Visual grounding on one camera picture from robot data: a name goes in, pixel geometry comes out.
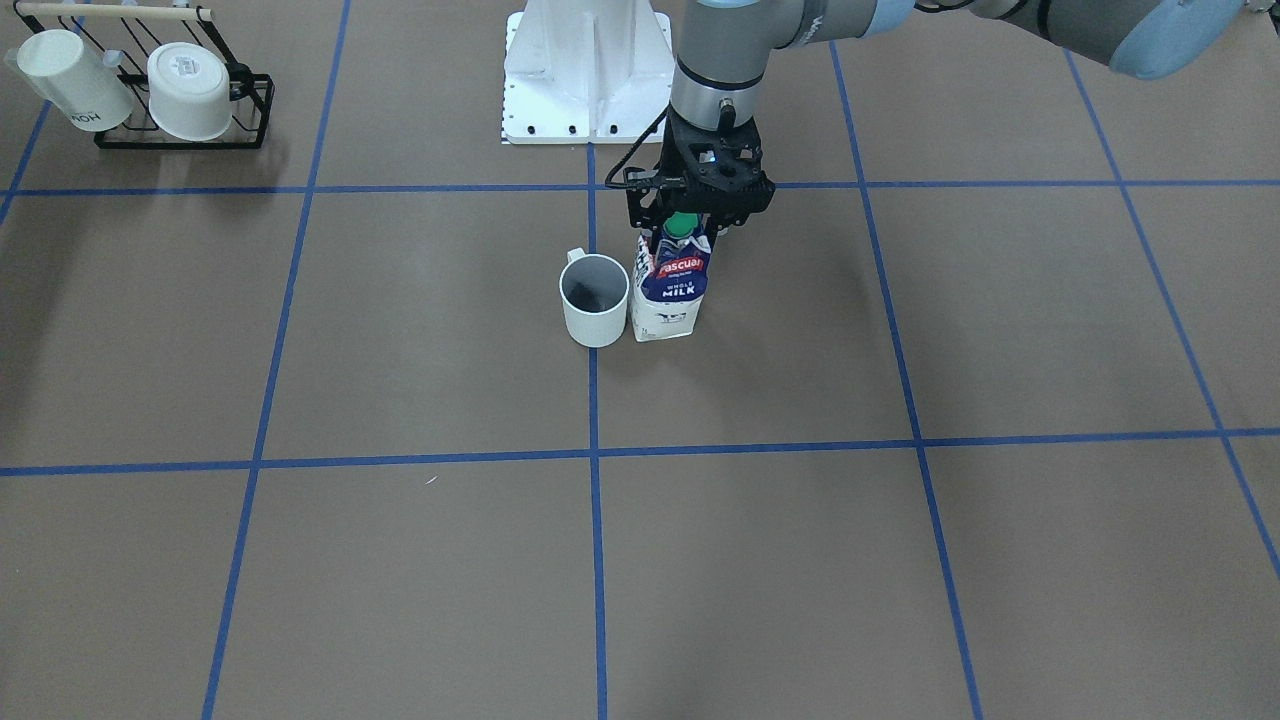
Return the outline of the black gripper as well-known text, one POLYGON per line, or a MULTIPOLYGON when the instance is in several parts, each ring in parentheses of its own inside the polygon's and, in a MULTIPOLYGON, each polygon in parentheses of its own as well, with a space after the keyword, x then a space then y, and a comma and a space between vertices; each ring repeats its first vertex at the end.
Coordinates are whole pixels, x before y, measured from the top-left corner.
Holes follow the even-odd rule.
POLYGON ((664 111, 643 133, 663 126, 654 168, 626 169, 628 224, 643 229, 643 281, 657 275, 666 219, 677 211, 707 219, 707 243, 714 246, 763 213, 776 186, 762 169, 762 138, 754 119, 726 131, 703 129, 675 111, 664 111))

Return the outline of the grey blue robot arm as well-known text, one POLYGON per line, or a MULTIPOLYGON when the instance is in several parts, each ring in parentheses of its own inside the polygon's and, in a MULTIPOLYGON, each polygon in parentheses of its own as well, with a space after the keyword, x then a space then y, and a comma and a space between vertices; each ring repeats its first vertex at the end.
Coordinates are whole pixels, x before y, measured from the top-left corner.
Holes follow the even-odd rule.
POLYGON ((969 12, 1138 79, 1161 79, 1204 53, 1244 12, 1242 1, 690 1, 662 132, 649 170, 627 161, 605 183, 622 190, 630 225, 658 250, 673 215, 709 243, 764 211, 774 183, 762 169, 754 120, 771 55, 896 29, 913 13, 969 12))

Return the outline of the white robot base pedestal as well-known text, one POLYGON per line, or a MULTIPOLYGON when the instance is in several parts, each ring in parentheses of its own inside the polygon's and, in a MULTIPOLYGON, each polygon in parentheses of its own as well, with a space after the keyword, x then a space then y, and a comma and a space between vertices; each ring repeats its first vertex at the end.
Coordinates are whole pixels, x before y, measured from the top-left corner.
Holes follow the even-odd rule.
POLYGON ((507 143, 631 143, 669 104, 672 23, 649 1, 527 1, 504 41, 507 143))

